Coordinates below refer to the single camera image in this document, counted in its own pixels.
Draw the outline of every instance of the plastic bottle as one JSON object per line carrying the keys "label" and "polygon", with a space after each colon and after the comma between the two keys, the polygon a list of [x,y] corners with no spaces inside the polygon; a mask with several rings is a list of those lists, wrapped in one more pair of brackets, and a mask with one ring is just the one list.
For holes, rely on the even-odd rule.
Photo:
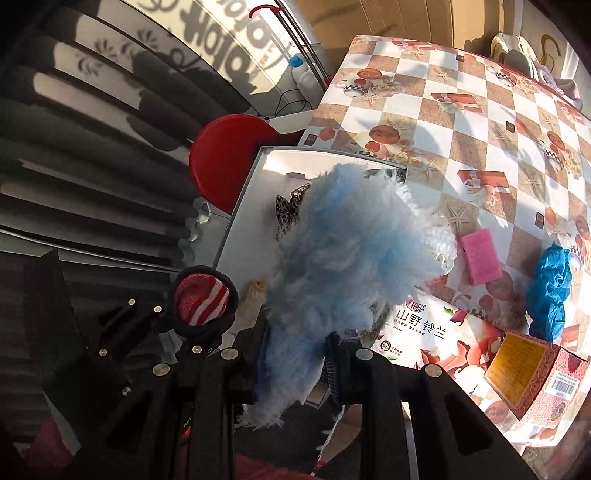
{"label": "plastic bottle", "polygon": [[297,88],[302,96],[310,102],[311,107],[318,108],[324,95],[324,90],[309,68],[297,80]]}
{"label": "plastic bottle", "polygon": [[295,56],[290,58],[290,65],[291,65],[291,76],[294,78],[295,82],[300,79],[300,77],[304,74],[306,70],[309,70],[308,64],[302,60],[301,57]]}

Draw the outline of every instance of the red stool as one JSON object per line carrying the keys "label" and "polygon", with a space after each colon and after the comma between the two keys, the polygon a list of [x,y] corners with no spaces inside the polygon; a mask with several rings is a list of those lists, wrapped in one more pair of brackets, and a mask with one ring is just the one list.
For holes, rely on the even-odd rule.
{"label": "red stool", "polygon": [[259,148],[278,145],[280,138],[268,123],[247,113],[214,120],[191,147],[193,182],[208,202],[232,214]]}

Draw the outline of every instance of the blue bottle cap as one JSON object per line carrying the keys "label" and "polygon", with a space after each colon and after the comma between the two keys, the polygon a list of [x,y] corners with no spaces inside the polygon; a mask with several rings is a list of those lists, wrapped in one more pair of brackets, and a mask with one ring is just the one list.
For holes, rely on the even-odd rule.
{"label": "blue bottle cap", "polygon": [[290,65],[292,68],[301,67],[304,64],[304,60],[299,57],[290,58]]}

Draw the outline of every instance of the metal rod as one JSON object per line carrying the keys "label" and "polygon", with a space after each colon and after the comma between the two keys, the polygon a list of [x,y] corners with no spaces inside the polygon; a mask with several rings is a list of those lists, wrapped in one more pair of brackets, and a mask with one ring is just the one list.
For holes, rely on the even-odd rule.
{"label": "metal rod", "polygon": [[306,61],[308,62],[308,66],[310,67],[310,70],[312,71],[312,73],[314,74],[314,76],[316,77],[316,80],[318,80],[318,83],[320,84],[320,87],[322,87],[323,90],[326,90],[326,82],[324,81],[324,79],[321,77],[318,69],[315,67],[312,59],[310,58],[310,55],[308,52],[306,52],[306,49],[304,48],[304,46],[300,43],[299,39],[293,35],[291,35],[291,29],[289,24],[287,23],[287,21],[285,21],[284,18],[281,17],[281,14],[278,12],[275,14],[277,16],[277,20],[279,20],[279,22],[281,23],[281,25],[283,25],[283,28],[285,28],[286,32],[288,32],[290,34],[291,39],[294,41],[295,46],[300,50],[301,54],[306,58]]}
{"label": "metal rod", "polygon": [[308,41],[308,39],[306,37],[306,34],[302,31],[302,29],[298,25],[297,21],[291,16],[289,10],[287,9],[287,7],[283,3],[283,1],[281,1],[281,0],[275,0],[275,3],[279,7],[281,7],[281,9],[282,9],[285,17],[289,20],[289,23],[295,29],[296,33],[300,36],[300,38],[302,39],[302,42],[304,43],[304,45],[308,48],[308,50],[310,50],[310,54],[314,58],[314,61],[317,63],[318,68],[320,69],[320,72],[322,73],[322,75],[324,77],[324,82],[326,83],[326,81],[328,80],[329,76],[326,73],[326,70],[324,69],[324,66],[322,65],[322,62],[318,58],[318,55],[316,55],[316,52],[314,51],[314,48],[312,48],[312,45]]}

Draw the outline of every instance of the cardboard box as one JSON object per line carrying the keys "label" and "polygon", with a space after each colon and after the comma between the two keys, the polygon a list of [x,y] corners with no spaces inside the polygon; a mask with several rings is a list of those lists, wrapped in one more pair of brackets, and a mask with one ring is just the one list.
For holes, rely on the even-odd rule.
{"label": "cardboard box", "polygon": [[587,367],[588,362],[561,346],[509,332],[485,378],[518,420],[553,428]]}
{"label": "cardboard box", "polygon": [[450,0],[297,0],[297,3],[336,69],[355,35],[453,45]]}
{"label": "cardboard box", "polygon": [[417,293],[394,307],[372,350],[404,367],[438,364],[472,394],[479,385],[488,387],[484,375],[504,335],[443,300]]}
{"label": "cardboard box", "polygon": [[[488,56],[511,33],[515,0],[297,0],[338,69],[355,35],[409,38]],[[371,54],[371,51],[355,53]]]}

